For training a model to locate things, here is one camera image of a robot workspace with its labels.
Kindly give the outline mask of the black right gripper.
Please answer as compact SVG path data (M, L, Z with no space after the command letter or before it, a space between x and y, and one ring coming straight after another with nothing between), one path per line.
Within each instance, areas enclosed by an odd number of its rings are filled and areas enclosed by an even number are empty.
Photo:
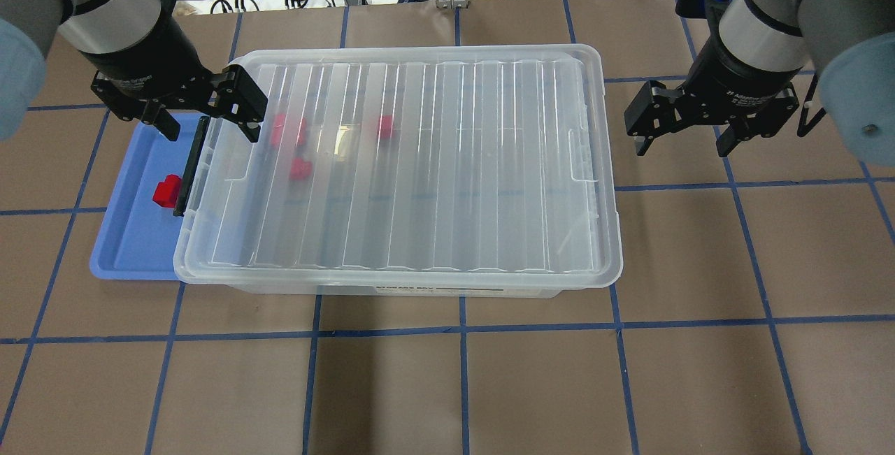
M726 158L751 138L770 138L782 130L800 102L783 73L729 67L697 67L681 85L647 80L624 111L624 130L639 157L660 136L696 126L726 129L716 140Z

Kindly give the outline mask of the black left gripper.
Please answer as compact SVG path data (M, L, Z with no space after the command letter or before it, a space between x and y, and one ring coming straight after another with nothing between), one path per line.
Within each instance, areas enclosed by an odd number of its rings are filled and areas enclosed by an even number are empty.
M170 80L145 76L125 82L96 72L90 89L119 120L140 120L146 104L156 101L167 108L192 109L224 118L235 124L250 143L259 142L268 105L265 92L240 64L228 64L219 73L203 68L194 75ZM220 91L222 107L217 107L211 101ZM169 111L157 111L150 123L170 142L178 140L181 124Z

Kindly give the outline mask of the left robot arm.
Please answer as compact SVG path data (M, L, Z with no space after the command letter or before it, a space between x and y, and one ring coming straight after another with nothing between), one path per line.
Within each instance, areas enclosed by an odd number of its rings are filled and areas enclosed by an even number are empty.
M1 136L20 128L55 37L96 67L92 91L119 120L177 140L173 109L236 124L257 142L268 99L239 64L213 73L173 18L179 0L2 0Z

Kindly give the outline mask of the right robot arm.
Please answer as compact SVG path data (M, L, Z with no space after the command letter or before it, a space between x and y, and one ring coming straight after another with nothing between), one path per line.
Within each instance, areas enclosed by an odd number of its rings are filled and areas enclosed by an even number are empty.
M720 157L776 136L800 104L792 80L812 64L822 110L802 113L797 134L830 115L860 161L893 165L893 0L677 0L675 13L709 34L680 86L648 80L624 111L637 155L695 126L724 127Z

